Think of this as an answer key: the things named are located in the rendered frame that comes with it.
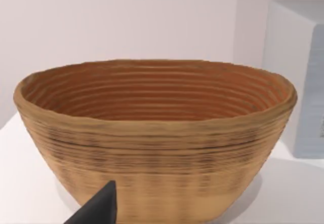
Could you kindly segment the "pale grey box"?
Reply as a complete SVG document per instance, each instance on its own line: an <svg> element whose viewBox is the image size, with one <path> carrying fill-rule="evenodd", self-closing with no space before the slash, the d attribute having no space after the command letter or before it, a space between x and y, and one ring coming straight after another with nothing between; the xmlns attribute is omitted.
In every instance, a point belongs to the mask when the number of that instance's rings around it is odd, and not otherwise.
<svg viewBox="0 0 324 224"><path fill-rule="evenodd" d="M324 159L324 1L270 5L262 67L298 93L281 141L296 158Z"/></svg>

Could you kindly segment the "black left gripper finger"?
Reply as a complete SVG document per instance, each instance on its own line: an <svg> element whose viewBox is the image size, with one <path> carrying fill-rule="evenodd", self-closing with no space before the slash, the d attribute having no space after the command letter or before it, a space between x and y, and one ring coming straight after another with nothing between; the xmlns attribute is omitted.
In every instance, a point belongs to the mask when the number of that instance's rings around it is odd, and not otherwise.
<svg viewBox="0 0 324 224"><path fill-rule="evenodd" d="M116 182L109 181L64 224L116 224Z"/></svg>

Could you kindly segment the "brown woven basket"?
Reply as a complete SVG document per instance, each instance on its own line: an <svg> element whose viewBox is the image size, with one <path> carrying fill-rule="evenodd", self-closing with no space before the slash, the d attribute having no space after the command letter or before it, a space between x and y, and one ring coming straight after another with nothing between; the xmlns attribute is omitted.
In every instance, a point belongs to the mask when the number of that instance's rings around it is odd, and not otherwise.
<svg viewBox="0 0 324 224"><path fill-rule="evenodd" d="M81 205L108 181L118 224L201 224L246 190L297 102L266 70L204 60L108 60L24 78L14 103Z"/></svg>

